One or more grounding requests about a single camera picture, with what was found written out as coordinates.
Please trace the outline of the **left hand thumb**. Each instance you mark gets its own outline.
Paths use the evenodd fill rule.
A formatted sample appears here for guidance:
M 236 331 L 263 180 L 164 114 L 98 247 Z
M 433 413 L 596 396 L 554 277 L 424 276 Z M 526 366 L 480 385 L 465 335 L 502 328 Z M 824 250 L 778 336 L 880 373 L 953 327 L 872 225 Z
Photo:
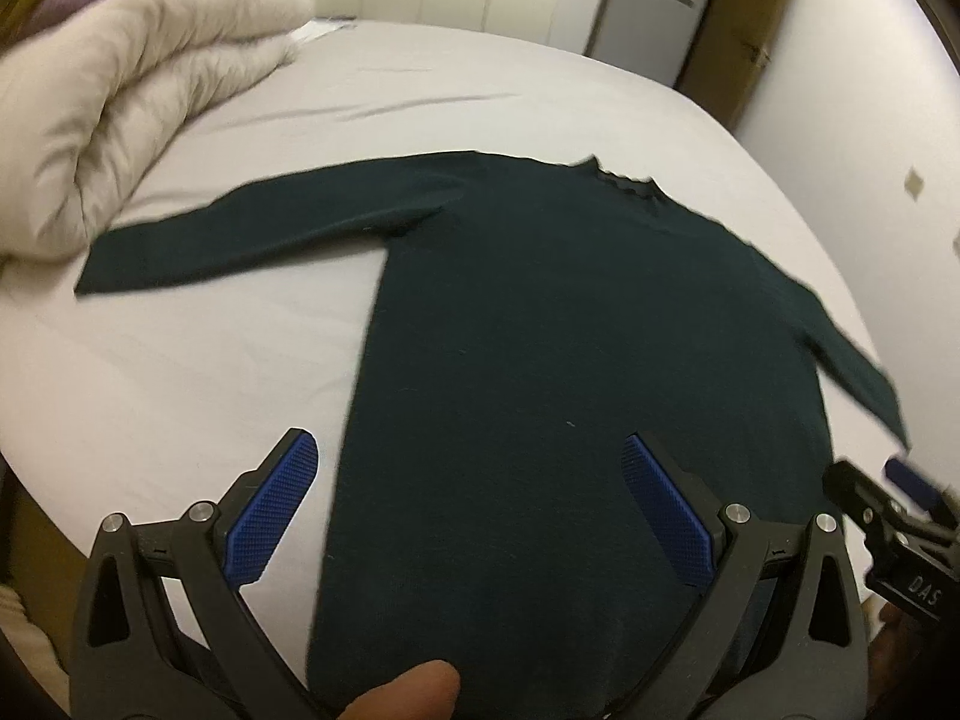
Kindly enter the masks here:
M 449 720 L 460 674 L 443 660 L 427 661 L 357 697 L 340 720 Z

